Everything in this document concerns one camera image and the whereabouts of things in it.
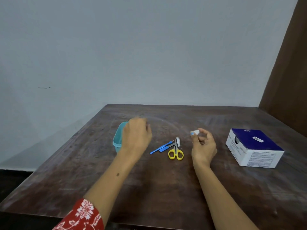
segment hand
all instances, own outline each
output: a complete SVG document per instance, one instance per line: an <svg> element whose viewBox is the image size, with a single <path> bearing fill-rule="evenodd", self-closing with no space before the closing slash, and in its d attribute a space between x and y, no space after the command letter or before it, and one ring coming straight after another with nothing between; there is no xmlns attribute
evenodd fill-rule
<svg viewBox="0 0 307 230"><path fill-rule="evenodd" d="M209 131L202 128L198 128L198 130L206 134L206 137L197 136L191 131L193 163L203 163L205 166L210 167L211 160L217 153L216 143Z"/></svg>
<svg viewBox="0 0 307 230"><path fill-rule="evenodd" d="M151 127L147 119L130 119L122 131L122 150L139 160L152 138Z"/></svg>

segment table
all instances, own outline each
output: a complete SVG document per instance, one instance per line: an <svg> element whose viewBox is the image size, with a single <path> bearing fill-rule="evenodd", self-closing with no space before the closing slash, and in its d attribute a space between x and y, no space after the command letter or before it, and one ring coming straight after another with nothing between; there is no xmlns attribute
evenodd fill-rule
<svg viewBox="0 0 307 230"><path fill-rule="evenodd" d="M307 225L307 138L255 107L109 104L45 161L1 204L0 210L64 217L116 155L121 122L147 117L153 138L126 179L110 222L175 229L214 229L193 169L190 131L212 132L218 153L212 170L260 229ZM231 128L259 129L285 153L275 169L241 167L225 145ZM180 137L182 161L149 152Z"/></svg>

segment cardboard box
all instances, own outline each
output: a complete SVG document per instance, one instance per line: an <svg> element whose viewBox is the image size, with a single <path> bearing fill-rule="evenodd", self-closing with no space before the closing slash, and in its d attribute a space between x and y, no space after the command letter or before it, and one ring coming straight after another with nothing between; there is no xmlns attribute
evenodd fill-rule
<svg viewBox="0 0 307 230"><path fill-rule="evenodd" d="M260 130L232 128L226 145L240 166L275 168L284 150Z"/></svg>

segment teal plastic container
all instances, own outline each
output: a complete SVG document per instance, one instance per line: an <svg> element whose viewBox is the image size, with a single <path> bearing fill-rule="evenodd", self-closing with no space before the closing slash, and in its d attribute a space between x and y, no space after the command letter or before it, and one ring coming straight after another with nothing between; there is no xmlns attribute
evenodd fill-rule
<svg viewBox="0 0 307 230"><path fill-rule="evenodd" d="M122 147L122 130L126 126L128 122L122 122L119 127L117 128L117 131L115 133L115 136L113 138L113 145L115 147L116 152L120 150Z"/></svg>

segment brown panel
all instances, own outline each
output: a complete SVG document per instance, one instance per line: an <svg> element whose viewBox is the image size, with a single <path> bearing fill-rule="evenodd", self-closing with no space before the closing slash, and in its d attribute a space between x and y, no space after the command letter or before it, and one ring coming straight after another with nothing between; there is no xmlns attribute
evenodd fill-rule
<svg viewBox="0 0 307 230"><path fill-rule="evenodd" d="M255 107L105 106L1 204L0 210L65 216L116 155L121 122L147 117L153 139L126 179L110 221L160 228L214 229L191 159L190 131L210 130L218 153L212 170L260 229L307 225L307 138ZM231 128L260 129L286 150L275 169L241 167L225 145ZM182 161L149 152L180 137Z"/></svg>
<svg viewBox="0 0 307 230"><path fill-rule="evenodd" d="M307 136L307 0L298 0L259 108Z"/></svg>

